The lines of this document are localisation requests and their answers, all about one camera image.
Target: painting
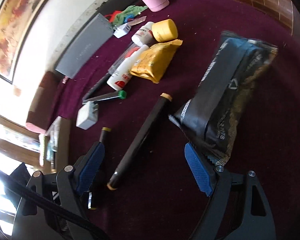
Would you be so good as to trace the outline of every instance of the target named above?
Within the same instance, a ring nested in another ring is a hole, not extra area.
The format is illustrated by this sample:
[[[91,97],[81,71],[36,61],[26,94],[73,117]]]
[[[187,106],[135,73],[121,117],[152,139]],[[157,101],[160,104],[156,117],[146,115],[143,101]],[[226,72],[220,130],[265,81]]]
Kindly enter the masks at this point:
[[[48,0],[3,0],[0,7],[0,77],[13,82],[24,40]]]

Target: white glue bottle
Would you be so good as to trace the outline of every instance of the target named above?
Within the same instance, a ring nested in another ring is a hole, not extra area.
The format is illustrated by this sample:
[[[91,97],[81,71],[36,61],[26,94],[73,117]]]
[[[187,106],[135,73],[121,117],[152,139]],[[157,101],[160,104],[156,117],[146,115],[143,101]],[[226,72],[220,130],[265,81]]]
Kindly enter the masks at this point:
[[[137,62],[140,54],[147,49],[149,49],[147,45],[142,45],[141,48],[132,53],[130,57],[125,58],[108,79],[107,84],[117,91],[122,90],[132,77],[130,74],[132,66]]]
[[[132,41],[141,47],[144,44],[148,44],[153,40],[152,25],[154,22],[147,22],[131,37]]]

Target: metal screw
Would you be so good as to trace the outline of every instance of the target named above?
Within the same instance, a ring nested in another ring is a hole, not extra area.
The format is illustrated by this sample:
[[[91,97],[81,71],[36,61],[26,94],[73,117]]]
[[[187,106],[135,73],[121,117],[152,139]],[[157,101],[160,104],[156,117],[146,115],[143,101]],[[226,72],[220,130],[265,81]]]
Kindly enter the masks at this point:
[[[225,170],[225,168],[223,166],[219,165],[219,166],[216,167],[216,170],[218,172],[223,172]]]
[[[66,172],[69,172],[69,171],[72,171],[73,170],[73,167],[71,165],[68,165],[65,167],[65,171]]]
[[[250,177],[255,177],[256,176],[256,173],[254,171],[248,171],[248,175]]]
[[[34,176],[35,178],[39,177],[41,175],[40,171],[35,171],[32,176]]]

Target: purple tablecloth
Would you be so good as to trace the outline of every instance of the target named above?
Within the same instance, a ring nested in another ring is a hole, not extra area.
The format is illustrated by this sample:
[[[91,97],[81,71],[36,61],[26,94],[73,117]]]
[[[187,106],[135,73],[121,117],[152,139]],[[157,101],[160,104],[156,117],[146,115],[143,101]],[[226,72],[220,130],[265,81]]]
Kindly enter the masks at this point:
[[[163,92],[173,96],[170,111],[191,98],[216,50],[222,30],[279,47],[270,70],[260,78],[238,126],[226,168],[254,170],[272,208],[278,238],[300,237],[300,47],[275,20],[234,0],[170,0],[159,12],[146,10],[147,21],[173,19],[183,45],[159,84],[133,77],[128,98],[100,104],[99,121],[88,130],[75,127],[81,98],[125,50],[135,26],[121,39],[109,39],[76,78],[60,84],[54,116],[73,119],[70,163],[97,141],[101,128],[113,131],[106,142],[103,170],[109,179],[143,121]],[[99,94],[113,91],[105,87]],[[187,239],[208,198],[200,192],[184,158],[182,132],[163,119],[139,152],[116,191],[100,192],[102,205],[90,220],[113,240]]]

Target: marker with green cap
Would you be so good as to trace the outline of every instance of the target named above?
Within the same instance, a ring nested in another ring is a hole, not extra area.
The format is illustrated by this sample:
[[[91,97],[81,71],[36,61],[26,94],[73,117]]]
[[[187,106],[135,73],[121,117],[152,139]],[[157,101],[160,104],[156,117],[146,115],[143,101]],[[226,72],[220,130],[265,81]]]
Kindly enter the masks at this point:
[[[102,95],[102,96],[98,96],[98,97],[94,97],[94,98],[89,98],[89,99],[86,99],[82,102],[82,104],[86,104],[88,103],[89,101],[90,102],[97,102],[97,101],[103,101],[103,100],[108,100],[108,99],[112,99],[112,98],[120,98],[120,99],[125,99],[127,98],[127,92],[124,91],[124,90],[120,90],[120,91],[116,91],[116,92],[113,92],[113,93],[109,93],[109,94],[105,94],[105,95]]]

